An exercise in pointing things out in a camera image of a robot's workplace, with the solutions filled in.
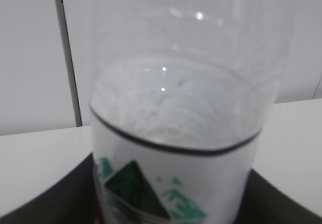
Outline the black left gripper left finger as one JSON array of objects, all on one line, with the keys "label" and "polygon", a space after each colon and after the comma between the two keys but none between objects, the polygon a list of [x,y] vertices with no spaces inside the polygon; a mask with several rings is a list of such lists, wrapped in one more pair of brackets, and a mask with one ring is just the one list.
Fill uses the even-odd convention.
[{"label": "black left gripper left finger", "polygon": [[94,223],[93,156],[48,190],[1,216],[1,223]]}]

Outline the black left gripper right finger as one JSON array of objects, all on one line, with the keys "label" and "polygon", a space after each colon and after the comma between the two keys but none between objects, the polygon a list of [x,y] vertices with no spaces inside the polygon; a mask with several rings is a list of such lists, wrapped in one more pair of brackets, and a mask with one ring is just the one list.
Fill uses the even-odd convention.
[{"label": "black left gripper right finger", "polygon": [[293,201],[251,170],[235,223],[321,223],[321,217]]}]

